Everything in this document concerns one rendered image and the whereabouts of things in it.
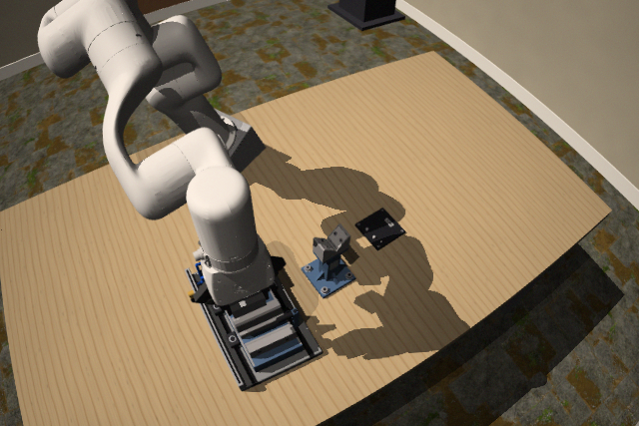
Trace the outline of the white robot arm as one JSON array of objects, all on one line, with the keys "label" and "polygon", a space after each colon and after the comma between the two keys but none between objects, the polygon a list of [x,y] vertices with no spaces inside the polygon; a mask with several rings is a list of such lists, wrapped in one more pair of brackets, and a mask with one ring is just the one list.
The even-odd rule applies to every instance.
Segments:
[{"label": "white robot arm", "polygon": [[[156,220],[188,204],[195,260],[226,272],[249,266],[259,251],[251,190],[229,155],[234,124],[203,95],[222,71],[194,22],[178,15],[150,26],[138,0],[62,0],[43,16],[38,46],[60,78],[92,62],[109,95],[105,153],[137,212]],[[145,98],[186,135],[134,164],[124,130]]]}]

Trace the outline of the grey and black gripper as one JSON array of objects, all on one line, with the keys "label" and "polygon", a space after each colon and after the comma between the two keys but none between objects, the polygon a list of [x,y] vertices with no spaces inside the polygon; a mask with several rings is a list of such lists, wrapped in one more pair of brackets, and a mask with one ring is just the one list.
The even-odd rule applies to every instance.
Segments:
[{"label": "grey and black gripper", "polygon": [[[230,303],[261,291],[266,300],[269,299],[270,285],[275,281],[285,265],[280,256],[269,255],[263,240],[258,236],[259,251],[255,260],[246,268],[233,272],[218,270],[207,265],[207,260],[201,260],[201,267],[205,282],[195,292],[195,303],[206,303],[221,307],[232,315]],[[209,295],[209,293],[211,295]]]}]

